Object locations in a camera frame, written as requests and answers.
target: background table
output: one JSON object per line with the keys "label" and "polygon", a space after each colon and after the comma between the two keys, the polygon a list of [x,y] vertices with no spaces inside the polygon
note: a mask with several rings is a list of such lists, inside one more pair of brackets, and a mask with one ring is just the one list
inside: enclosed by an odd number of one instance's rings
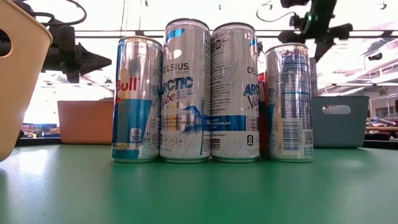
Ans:
{"label": "background table", "polygon": [[397,223],[398,151],[318,149],[292,164],[116,164],[110,146],[16,148],[1,224]]}

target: silver can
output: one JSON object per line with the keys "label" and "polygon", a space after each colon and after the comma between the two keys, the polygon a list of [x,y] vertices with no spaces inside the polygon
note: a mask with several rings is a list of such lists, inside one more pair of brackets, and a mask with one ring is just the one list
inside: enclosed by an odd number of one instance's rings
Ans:
{"label": "silver can", "polygon": [[149,162],[159,155],[162,45],[148,37],[119,41],[112,158]]}
{"label": "silver can", "polygon": [[210,156],[211,37],[195,19],[166,27],[160,155],[166,162],[204,162]]}
{"label": "silver can", "polygon": [[233,22],[211,37],[211,156],[253,162],[259,150],[259,85],[254,28]]}
{"label": "silver can", "polygon": [[311,96],[318,96],[318,72],[317,61],[310,58],[310,76],[311,76]]}
{"label": "silver can", "polygon": [[307,47],[283,44],[266,52],[270,159],[313,159],[310,67]]}

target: can bottom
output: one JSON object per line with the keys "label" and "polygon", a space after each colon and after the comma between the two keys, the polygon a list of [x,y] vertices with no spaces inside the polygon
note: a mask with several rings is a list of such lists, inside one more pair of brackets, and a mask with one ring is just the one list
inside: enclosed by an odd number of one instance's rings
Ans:
{"label": "can bottom", "polygon": [[276,158],[276,157],[270,157],[269,158],[272,161],[277,161],[277,162],[312,162],[313,159],[282,159],[282,158]]}
{"label": "can bottom", "polygon": [[229,163],[249,163],[258,160],[258,157],[245,159],[245,158],[225,158],[225,157],[212,156],[212,158],[217,162],[229,162]]}
{"label": "can bottom", "polygon": [[153,162],[157,158],[150,158],[150,159],[113,159],[114,162],[120,162],[120,163],[143,163],[143,162]]}
{"label": "can bottom", "polygon": [[169,163],[178,163],[178,164],[193,164],[206,162],[209,157],[203,157],[198,159],[181,159],[181,158],[170,158],[170,157],[162,157],[165,162]]}

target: beige basket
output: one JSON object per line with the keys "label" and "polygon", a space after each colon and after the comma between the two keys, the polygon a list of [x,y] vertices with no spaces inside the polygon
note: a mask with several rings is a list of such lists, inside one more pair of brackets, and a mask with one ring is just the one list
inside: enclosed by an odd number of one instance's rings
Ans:
{"label": "beige basket", "polygon": [[0,29],[11,39],[11,51],[0,57],[1,162],[14,149],[52,36],[10,0],[0,0]]}

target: barcode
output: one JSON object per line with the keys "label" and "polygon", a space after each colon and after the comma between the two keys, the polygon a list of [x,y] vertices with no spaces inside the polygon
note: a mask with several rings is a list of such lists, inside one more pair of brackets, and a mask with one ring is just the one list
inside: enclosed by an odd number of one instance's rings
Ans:
{"label": "barcode", "polygon": [[299,151],[302,146],[301,119],[282,121],[283,148],[286,151]]}

